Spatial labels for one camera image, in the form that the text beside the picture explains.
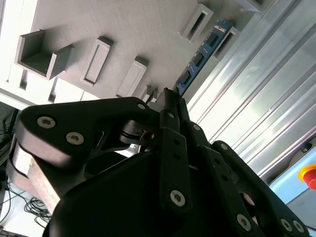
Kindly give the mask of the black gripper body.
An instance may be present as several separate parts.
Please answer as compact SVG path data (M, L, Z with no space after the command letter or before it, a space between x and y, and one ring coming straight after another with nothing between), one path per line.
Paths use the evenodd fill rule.
M205 188L185 133L164 130L157 153L129 158L69 191L46 237L211 237Z

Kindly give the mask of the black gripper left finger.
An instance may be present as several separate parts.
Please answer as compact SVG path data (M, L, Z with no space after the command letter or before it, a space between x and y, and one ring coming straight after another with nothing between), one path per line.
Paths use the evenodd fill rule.
M181 135L177 96L165 89L160 111L135 97L31 106L21 113L17 142L45 174L75 174L68 193L129 158L157 153L164 130Z

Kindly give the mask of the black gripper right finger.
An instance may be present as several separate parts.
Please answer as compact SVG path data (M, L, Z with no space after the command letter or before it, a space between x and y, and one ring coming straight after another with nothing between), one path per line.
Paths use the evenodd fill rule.
M303 222L225 142L209 143L177 98L180 127L205 188L208 229L213 237L307 237Z

